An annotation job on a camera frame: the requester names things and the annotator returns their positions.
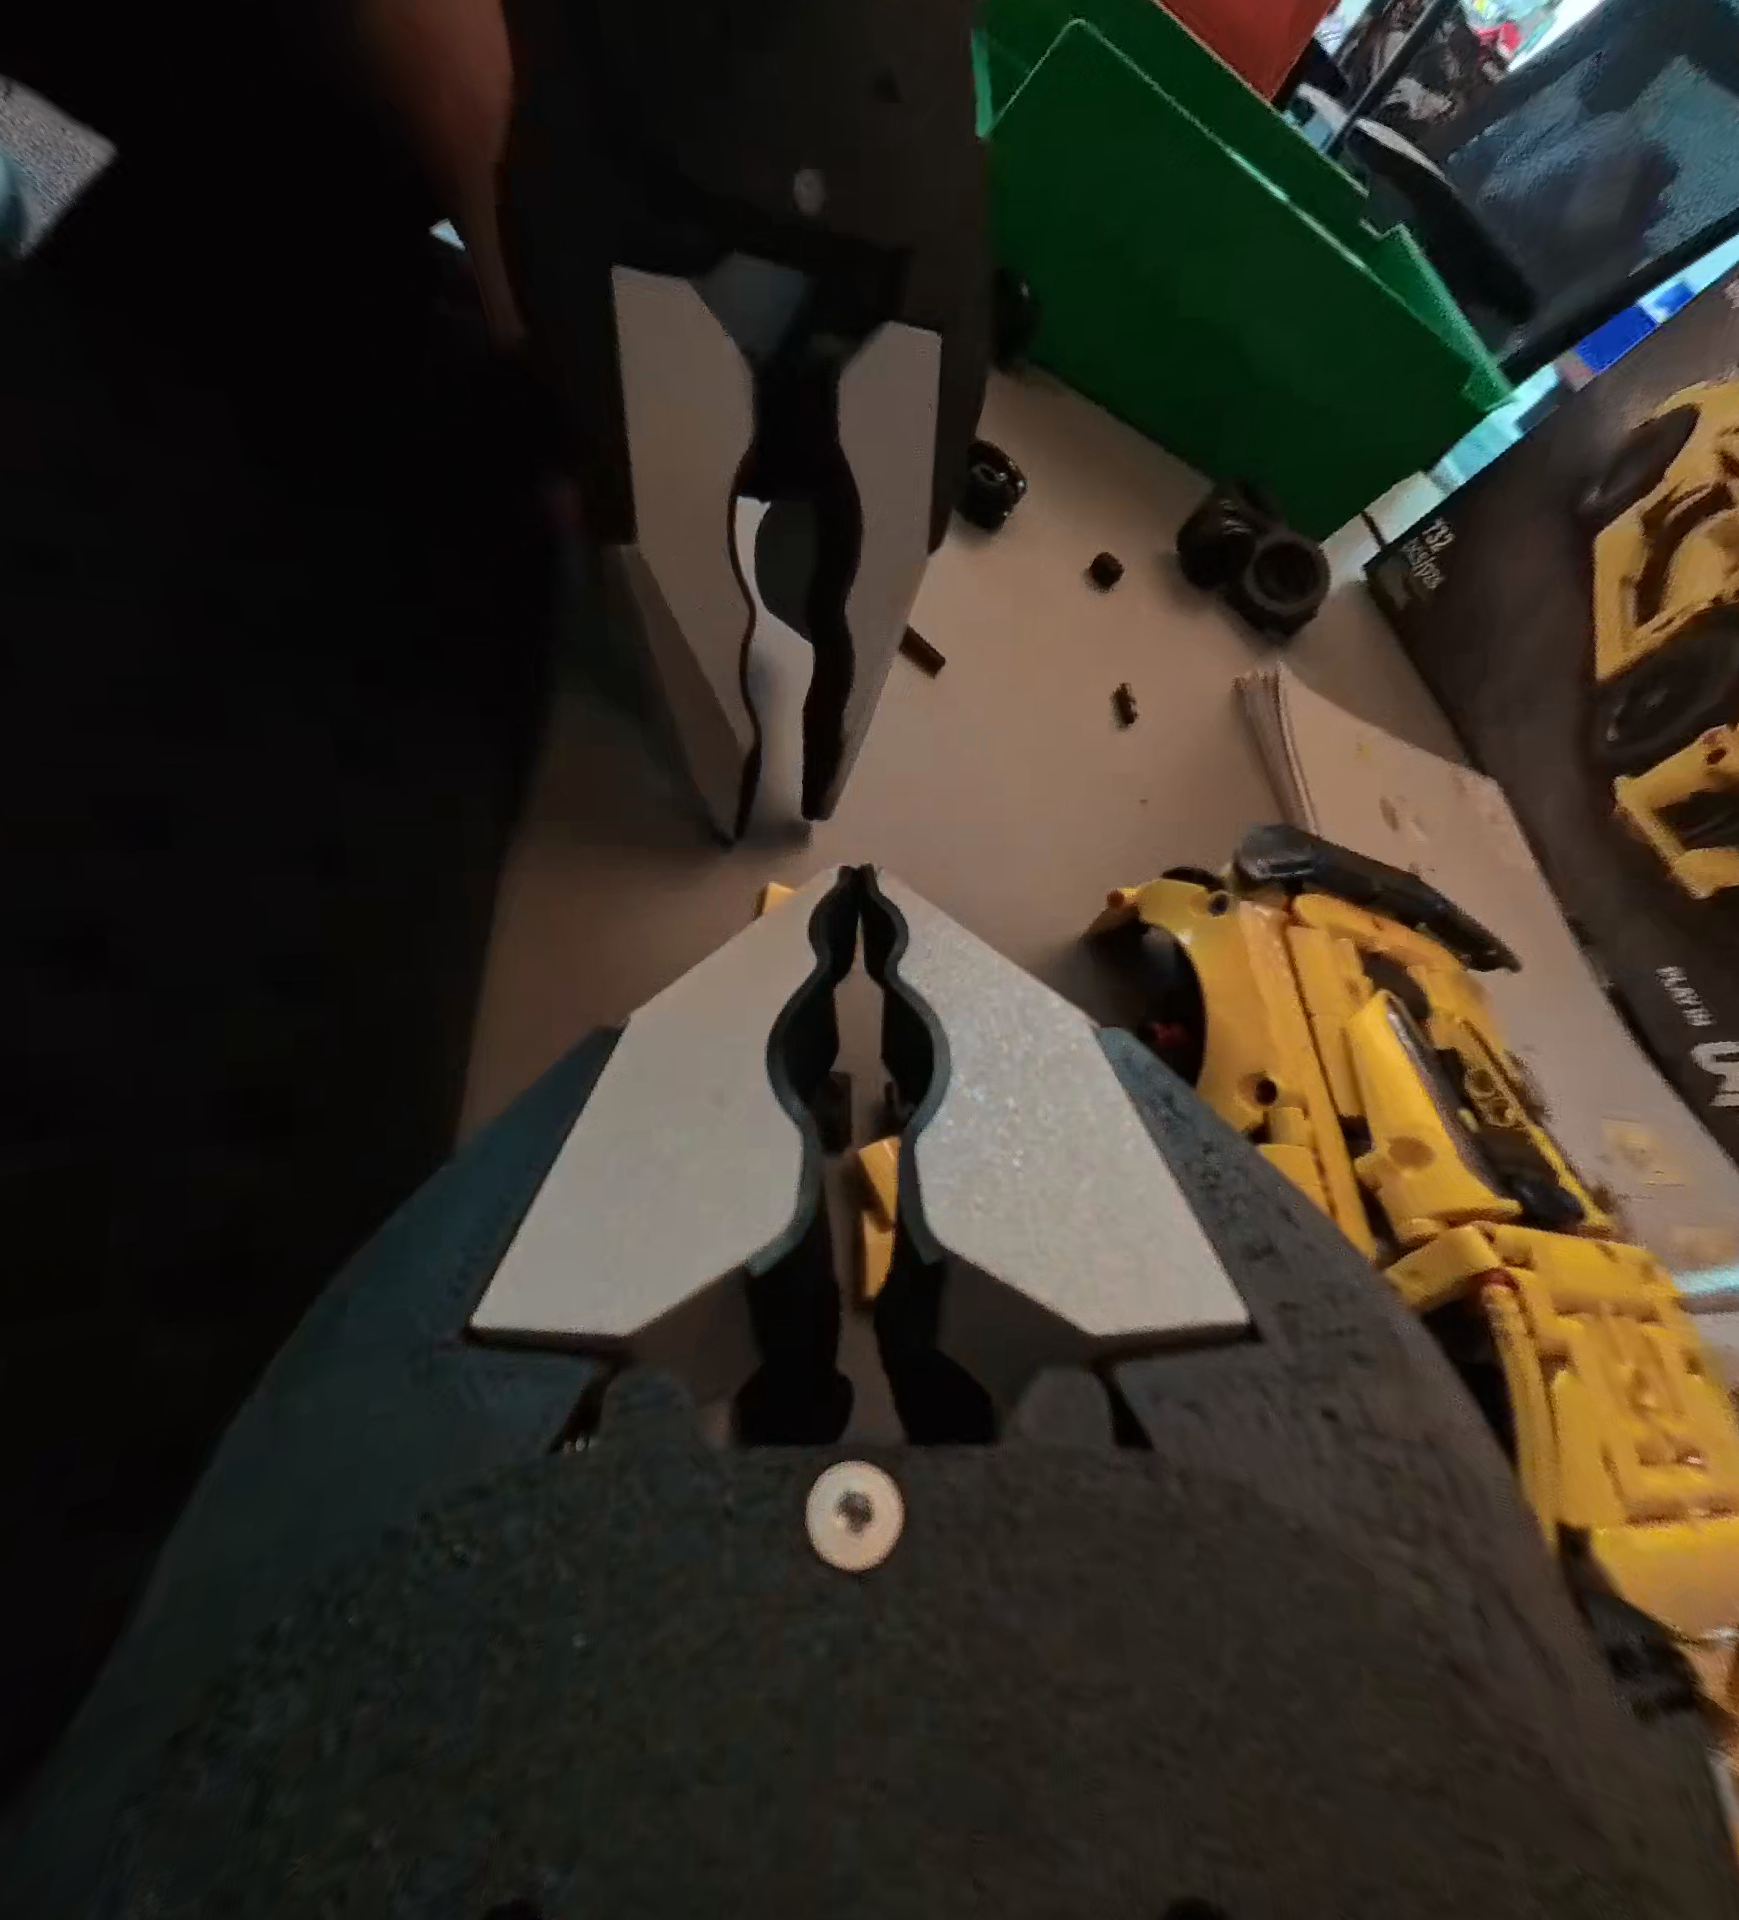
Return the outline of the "person's left forearm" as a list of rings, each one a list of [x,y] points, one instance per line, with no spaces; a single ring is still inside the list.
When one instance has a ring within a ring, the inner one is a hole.
[[[498,185],[516,57],[498,1],[118,3],[135,57],[164,59],[204,99],[242,84],[275,107],[326,187],[445,217],[498,351],[525,342],[504,263]]]

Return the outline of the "dark dotted cloth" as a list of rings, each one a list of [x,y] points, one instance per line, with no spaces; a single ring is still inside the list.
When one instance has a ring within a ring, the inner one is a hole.
[[[454,1130],[547,608],[454,291],[128,156],[0,292],[0,1799]]]

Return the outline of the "green plastic bin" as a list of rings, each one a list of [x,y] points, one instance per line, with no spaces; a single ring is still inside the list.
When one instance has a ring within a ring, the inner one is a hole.
[[[1161,3],[980,27],[991,252],[1073,393],[1311,539],[1511,399],[1408,227]]]

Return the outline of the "yellow toy brick car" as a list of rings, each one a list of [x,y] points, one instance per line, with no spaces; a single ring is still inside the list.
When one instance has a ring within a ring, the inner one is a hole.
[[[1143,1043],[1432,1332],[1628,1710],[1696,1718],[1739,1856],[1739,1387],[1548,1131],[1490,971],[1232,857],[1110,890],[1087,935],[1146,954]]]

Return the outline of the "grey desk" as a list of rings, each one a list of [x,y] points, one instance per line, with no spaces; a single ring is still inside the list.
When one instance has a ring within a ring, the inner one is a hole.
[[[520,1212],[604,1057],[609,1033],[741,934],[765,881],[804,886],[847,865],[905,881],[961,928],[1091,1018],[1098,971],[1076,942],[1106,890],[1143,857],[1211,852],[1266,797],[1240,733],[1214,711],[1216,669],[1191,655],[1214,618],[1186,610],[1153,544],[1187,502],[1184,472],[1071,397],[1000,381],[987,418],[1026,459],[1026,506],[997,535],[955,528],[929,560],[913,627],[946,652],[929,678],[896,658],[855,773],[829,821],[793,814],[795,772],[765,772],[761,826],[724,850],[668,766],[660,724],[632,689],[626,643],[590,612],[570,629],[509,846],[472,1038],[454,1176],[491,1176],[457,1256],[453,1347],[493,1377],[554,1383],[566,1406],[634,1363],[487,1344],[469,1321]],[[1115,553],[1122,583],[1085,567]],[[1140,719],[1118,730],[1112,691]],[[836,992],[836,1065],[854,1080],[854,1142],[829,1163],[841,1323],[854,1387],[843,1434],[868,1451],[912,1443],[882,1370],[874,1309],[858,1293],[850,1155],[883,1133],[882,992],[859,928]],[[1208,1410],[1214,1438],[1264,1467],[1281,1441],[1320,1462],[1347,1454],[1481,1459],[1504,1478],[1481,1410],[1432,1339],[1311,1202],[1222,1125],[1131,1033],[1114,1061],[1250,1314],[1250,1337],[1131,1359],[1131,1412],[1164,1441]]]

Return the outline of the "black mesh office chair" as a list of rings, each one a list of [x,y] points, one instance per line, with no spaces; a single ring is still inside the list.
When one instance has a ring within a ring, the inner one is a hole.
[[[1342,138],[1521,379],[1739,232],[1739,31],[1602,13],[1442,124]]]

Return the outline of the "yellow rectangular brick plate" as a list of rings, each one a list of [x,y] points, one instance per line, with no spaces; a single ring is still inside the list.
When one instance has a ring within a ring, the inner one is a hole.
[[[900,1133],[855,1147],[850,1155],[855,1202],[858,1293],[871,1309],[889,1279],[900,1233]]]

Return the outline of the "black toy wheel rim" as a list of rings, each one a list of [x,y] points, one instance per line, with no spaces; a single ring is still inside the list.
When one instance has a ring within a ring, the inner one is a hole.
[[[955,513],[968,526],[997,533],[1022,506],[1026,493],[1028,474],[1002,444],[990,438],[969,442],[955,493]]]

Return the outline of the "red plastic carry case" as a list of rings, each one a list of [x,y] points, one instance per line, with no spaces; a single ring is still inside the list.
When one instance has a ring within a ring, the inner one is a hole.
[[[1334,1],[1161,1],[1264,99],[1276,98]]]

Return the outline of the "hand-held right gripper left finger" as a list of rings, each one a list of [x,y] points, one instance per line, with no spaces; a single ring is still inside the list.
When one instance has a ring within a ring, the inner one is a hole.
[[[487,1344],[660,1368],[739,1441],[850,1421],[829,1163],[858,871],[825,870],[610,1032],[469,1327]]]

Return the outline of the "building instruction booklet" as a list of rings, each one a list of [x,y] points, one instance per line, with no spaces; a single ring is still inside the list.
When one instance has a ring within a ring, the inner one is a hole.
[[[1416,874],[1517,954],[1483,985],[1548,1131],[1696,1310],[1739,1310],[1739,1168],[1627,1028],[1501,788],[1283,664],[1235,699],[1287,823]]]

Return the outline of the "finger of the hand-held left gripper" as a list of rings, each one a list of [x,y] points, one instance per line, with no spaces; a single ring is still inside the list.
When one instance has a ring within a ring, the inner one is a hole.
[[[610,292],[632,504],[612,550],[622,606],[707,823],[737,842],[758,773],[744,687],[755,606],[735,556],[751,373],[692,283],[616,267]]]
[[[877,326],[836,381],[836,451],[847,487],[817,517],[804,799],[834,815],[897,656],[929,563],[939,339]]]

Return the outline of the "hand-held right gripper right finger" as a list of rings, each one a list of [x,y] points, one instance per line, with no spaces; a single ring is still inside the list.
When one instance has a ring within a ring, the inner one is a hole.
[[[889,871],[861,865],[858,901],[896,1174],[874,1325],[904,1436],[994,1441],[1046,1372],[1247,1339],[1112,1033]]]

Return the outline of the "toy car set box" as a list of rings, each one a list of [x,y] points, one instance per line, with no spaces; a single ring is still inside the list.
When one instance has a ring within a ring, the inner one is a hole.
[[[1739,1168],[1739,263],[1365,583]]]

